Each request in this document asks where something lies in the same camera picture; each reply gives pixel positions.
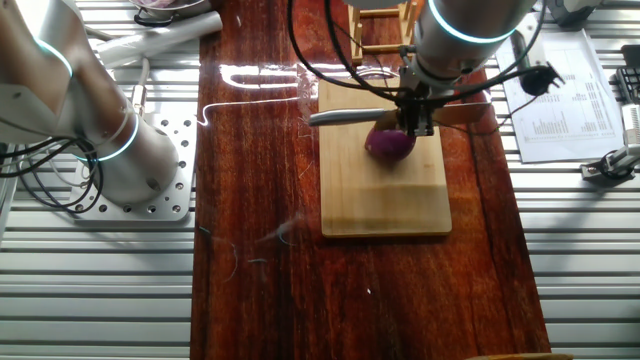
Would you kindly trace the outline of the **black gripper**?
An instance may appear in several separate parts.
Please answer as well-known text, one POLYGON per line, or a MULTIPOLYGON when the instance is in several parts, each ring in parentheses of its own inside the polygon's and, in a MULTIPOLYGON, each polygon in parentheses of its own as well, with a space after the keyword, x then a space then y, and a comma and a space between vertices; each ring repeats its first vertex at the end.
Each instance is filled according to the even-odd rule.
POLYGON ((398 128, 412 137, 434 135, 432 109, 444 106, 443 100, 429 99, 428 85, 414 79, 401 79, 397 92, 398 128))

